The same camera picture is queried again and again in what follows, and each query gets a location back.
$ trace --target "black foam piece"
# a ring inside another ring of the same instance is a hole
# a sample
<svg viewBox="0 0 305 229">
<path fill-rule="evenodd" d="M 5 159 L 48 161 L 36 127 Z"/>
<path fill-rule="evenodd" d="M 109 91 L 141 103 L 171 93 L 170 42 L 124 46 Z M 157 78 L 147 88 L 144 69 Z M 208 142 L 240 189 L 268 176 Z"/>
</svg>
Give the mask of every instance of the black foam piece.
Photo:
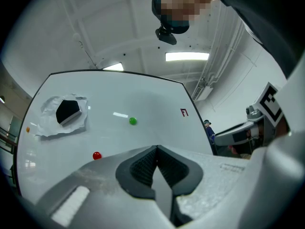
<svg viewBox="0 0 305 229">
<path fill-rule="evenodd" d="M 77 101 L 63 100 L 56 110 L 56 119 L 59 124 L 63 125 L 80 114 L 81 110 Z"/>
<path fill-rule="evenodd" d="M 155 199 L 152 181 L 157 166 L 172 189 L 170 221 L 176 227 L 192 221 L 192 218 L 181 213 L 176 197 L 191 194 L 202 180 L 203 170 L 196 162 L 157 145 L 121 162 L 115 177 L 121 188 L 131 196 Z"/>
</svg>

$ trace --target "crumpled plastic wrap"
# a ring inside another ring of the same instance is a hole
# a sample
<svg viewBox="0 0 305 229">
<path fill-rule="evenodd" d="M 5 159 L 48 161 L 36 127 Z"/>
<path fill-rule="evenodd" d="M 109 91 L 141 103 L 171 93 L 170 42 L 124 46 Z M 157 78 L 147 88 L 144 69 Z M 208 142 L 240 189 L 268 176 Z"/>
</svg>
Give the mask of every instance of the crumpled plastic wrap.
<svg viewBox="0 0 305 229">
<path fill-rule="evenodd" d="M 63 100 L 77 101 L 81 114 L 70 120 L 67 124 L 60 125 L 56 119 L 56 110 Z M 79 128 L 83 128 L 85 127 L 87 113 L 88 101 L 86 97 L 77 94 L 51 97 L 41 106 L 40 122 L 37 125 L 36 135 L 51 136 L 59 133 L 71 133 Z"/>
</svg>

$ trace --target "red ball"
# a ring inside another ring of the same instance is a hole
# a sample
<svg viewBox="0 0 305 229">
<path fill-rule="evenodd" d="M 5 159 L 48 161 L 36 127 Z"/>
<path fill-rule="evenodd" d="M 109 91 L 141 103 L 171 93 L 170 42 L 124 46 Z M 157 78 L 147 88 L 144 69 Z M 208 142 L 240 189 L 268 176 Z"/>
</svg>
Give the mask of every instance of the red ball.
<svg viewBox="0 0 305 229">
<path fill-rule="evenodd" d="M 99 158 L 102 158 L 102 155 L 100 154 L 100 152 L 94 152 L 93 153 L 93 159 L 96 160 L 96 159 L 99 159 Z"/>
</svg>

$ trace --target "green ball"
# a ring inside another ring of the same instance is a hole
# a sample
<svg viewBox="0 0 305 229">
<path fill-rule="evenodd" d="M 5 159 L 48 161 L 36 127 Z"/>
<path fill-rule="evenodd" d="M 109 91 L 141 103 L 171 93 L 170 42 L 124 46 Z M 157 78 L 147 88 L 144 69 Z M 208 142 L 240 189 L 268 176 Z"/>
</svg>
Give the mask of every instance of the green ball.
<svg viewBox="0 0 305 229">
<path fill-rule="evenodd" d="M 135 125 L 135 124 L 137 124 L 137 119 L 134 118 L 134 117 L 131 117 L 131 118 L 129 119 L 129 123 L 132 124 L 132 125 Z"/>
</svg>

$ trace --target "pipe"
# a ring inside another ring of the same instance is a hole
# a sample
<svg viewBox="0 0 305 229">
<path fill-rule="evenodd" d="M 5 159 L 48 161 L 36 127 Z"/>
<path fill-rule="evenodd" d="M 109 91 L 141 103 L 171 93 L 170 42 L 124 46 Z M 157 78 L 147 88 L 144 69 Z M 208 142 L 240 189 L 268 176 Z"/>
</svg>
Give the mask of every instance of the pipe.
<svg viewBox="0 0 305 229">
<path fill-rule="evenodd" d="M 225 16 L 224 16 L 224 22 L 227 21 L 227 17 L 228 17 L 228 12 L 225 13 Z M 221 30 L 221 34 L 220 34 L 220 37 L 219 37 L 219 42 L 221 42 L 222 38 L 223 38 L 223 35 L 224 35 L 224 26 L 222 27 L 222 30 Z M 211 65 L 214 64 L 214 61 L 215 61 L 215 58 L 213 58 L 213 62 L 211 64 L 209 64 L 209 68 L 207 69 L 207 72 L 210 71 L 211 69 Z"/>
<path fill-rule="evenodd" d="M 222 7 L 222 4 L 219 3 L 219 12 L 218 12 L 218 17 L 217 17 L 216 31 L 215 31 L 215 35 L 214 35 L 213 42 L 212 42 L 212 45 L 211 45 L 211 49 L 213 48 L 214 43 L 215 43 L 215 40 L 216 40 L 217 29 L 218 29 L 219 20 L 220 20 L 220 14 L 221 14 L 221 7 Z M 199 77 L 199 81 L 197 82 L 197 85 L 196 85 L 196 87 L 195 87 L 195 89 L 194 89 L 194 91 L 193 91 L 193 93 L 192 93 L 192 97 L 194 96 L 194 94 L 195 94 L 195 92 L 196 92 L 196 90 L 197 90 L 197 87 L 198 87 L 198 85 L 199 85 L 200 80 L 201 80 L 202 77 L 203 77 L 203 73 L 204 73 L 206 67 L 207 67 L 207 63 L 205 64 L 205 66 L 204 66 L 204 68 L 203 68 L 203 70 L 202 70 L 202 72 L 201 72 L 201 75 L 200 75 L 200 77 Z"/>
<path fill-rule="evenodd" d="M 210 81 L 211 75 L 215 75 L 215 72 L 210 72 L 210 73 L 208 74 L 208 77 L 206 78 L 206 79 L 207 79 L 207 82 Z"/>
<path fill-rule="evenodd" d="M 75 30 L 75 28 L 74 28 L 74 26 L 73 26 L 73 24 L 72 24 L 72 22 L 71 22 L 71 19 L 70 19 L 70 16 L 69 16 L 69 14 L 68 14 L 68 11 L 67 11 L 67 9 L 66 9 L 66 6 L 65 6 L 64 1 L 61 0 L 61 2 L 62 2 L 63 9 L 64 9 L 65 12 L 66 12 L 66 16 L 67 16 L 67 18 L 68 18 L 69 24 L 70 24 L 70 26 L 71 26 L 73 32 L 74 32 L 74 33 L 77 33 L 76 30 Z"/>
<path fill-rule="evenodd" d="M 213 81 L 212 79 L 209 81 L 208 83 L 208 86 L 211 86 L 213 83 L 216 83 L 218 82 L 219 78 L 222 76 L 224 70 L 226 69 L 228 63 L 230 62 L 234 52 L 235 52 L 235 48 L 237 47 L 241 37 L 242 37 L 242 34 L 243 34 L 243 27 L 242 27 L 242 22 L 241 20 L 239 21 L 239 24 L 237 25 L 237 29 L 235 30 L 234 32 L 234 35 L 233 35 L 233 38 L 230 42 L 230 45 L 229 45 L 229 50 L 227 50 L 227 53 L 224 57 L 224 60 L 222 61 L 222 64 L 221 66 L 219 67 L 216 75 L 215 75 L 215 78 L 217 78 L 215 81 Z"/>
<path fill-rule="evenodd" d="M 189 65 L 189 72 L 187 73 L 186 80 L 189 78 L 191 66 Z"/>
</svg>

